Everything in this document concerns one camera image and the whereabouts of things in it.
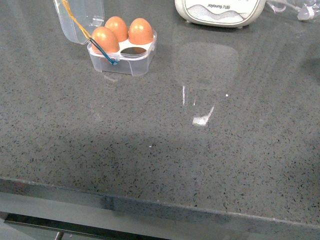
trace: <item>brand logo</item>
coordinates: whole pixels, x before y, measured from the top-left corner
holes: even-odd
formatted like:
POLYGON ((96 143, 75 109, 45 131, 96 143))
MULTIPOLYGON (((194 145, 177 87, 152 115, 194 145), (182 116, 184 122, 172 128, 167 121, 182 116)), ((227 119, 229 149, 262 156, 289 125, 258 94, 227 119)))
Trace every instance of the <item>brand logo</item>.
POLYGON ((209 5, 208 5, 208 8, 230 9, 230 6, 209 4, 209 5))

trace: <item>white appliance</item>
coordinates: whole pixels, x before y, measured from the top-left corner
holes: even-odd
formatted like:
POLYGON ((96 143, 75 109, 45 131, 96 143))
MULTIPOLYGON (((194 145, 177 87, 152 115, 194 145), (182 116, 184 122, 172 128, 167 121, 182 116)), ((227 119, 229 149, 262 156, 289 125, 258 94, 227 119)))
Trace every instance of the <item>white appliance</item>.
POLYGON ((266 0, 175 0, 178 13, 187 22, 239 28, 256 20, 266 0))

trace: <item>yellow wire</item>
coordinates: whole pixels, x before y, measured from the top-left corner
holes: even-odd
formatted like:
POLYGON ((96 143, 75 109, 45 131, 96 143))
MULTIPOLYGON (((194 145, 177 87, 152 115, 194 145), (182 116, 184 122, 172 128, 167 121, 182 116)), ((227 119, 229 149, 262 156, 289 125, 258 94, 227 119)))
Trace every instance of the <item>yellow wire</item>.
POLYGON ((63 3, 63 6, 65 7, 67 13, 71 17, 71 19, 78 25, 80 30, 83 32, 83 35, 89 40, 91 38, 90 33, 83 26, 81 26, 81 24, 77 21, 77 19, 75 18, 75 16, 71 12, 68 0, 62 0, 62 3, 63 3))

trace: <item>metal handle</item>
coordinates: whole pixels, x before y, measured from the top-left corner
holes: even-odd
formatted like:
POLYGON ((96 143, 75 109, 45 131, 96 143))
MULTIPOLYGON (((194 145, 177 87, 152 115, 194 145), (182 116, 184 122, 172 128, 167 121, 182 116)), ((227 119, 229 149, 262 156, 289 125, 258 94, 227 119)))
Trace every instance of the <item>metal handle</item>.
POLYGON ((54 240, 62 240, 63 236, 64 236, 64 233, 63 233, 63 232, 58 231, 58 233, 56 234, 56 236, 55 236, 55 239, 54 239, 54 240))

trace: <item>blue wire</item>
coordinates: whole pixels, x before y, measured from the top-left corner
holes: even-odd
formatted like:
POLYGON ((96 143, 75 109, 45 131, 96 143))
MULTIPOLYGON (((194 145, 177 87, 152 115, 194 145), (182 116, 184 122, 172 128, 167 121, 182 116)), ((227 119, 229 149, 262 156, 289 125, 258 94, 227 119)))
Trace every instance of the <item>blue wire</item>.
POLYGON ((116 60, 112 60, 107 54, 106 52, 100 47, 100 45, 92 38, 92 37, 89 37, 89 40, 90 42, 102 53, 102 55, 108 59, 108 61, 112 64, 112 65, 115 65, 118 63, 118 61, 116 60))

